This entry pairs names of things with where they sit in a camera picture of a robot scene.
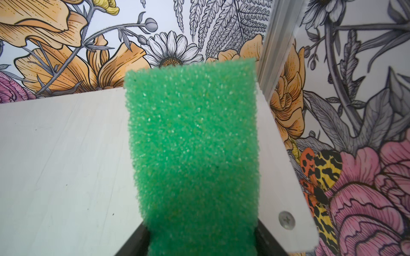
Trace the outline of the green scouring sponge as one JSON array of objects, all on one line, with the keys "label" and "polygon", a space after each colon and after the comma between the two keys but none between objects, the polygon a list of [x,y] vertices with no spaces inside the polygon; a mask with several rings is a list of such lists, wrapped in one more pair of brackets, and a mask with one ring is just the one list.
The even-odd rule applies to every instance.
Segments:
[{"label": "green scouring sponge", "polygon": [[255,60],[128,71],[129,148],[150,256],[254,256]]}]

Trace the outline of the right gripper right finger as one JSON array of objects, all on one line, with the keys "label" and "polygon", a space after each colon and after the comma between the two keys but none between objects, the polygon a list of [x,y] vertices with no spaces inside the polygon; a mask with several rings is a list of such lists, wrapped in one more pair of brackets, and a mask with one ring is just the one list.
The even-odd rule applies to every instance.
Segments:
[{"label": "right gripper right finger", "polygon": [[288,256],[288,253],[260,220],[255,228],[255,239],[257,256]]}]

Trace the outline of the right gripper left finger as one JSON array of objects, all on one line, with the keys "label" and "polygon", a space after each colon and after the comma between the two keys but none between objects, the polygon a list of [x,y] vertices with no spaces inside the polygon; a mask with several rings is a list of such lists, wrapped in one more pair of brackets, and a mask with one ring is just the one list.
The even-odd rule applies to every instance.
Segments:
[{"label": "right gripper left finger", "polygon": [[141,223],[115,256],[147,256],[150,244],[150,232]]}]

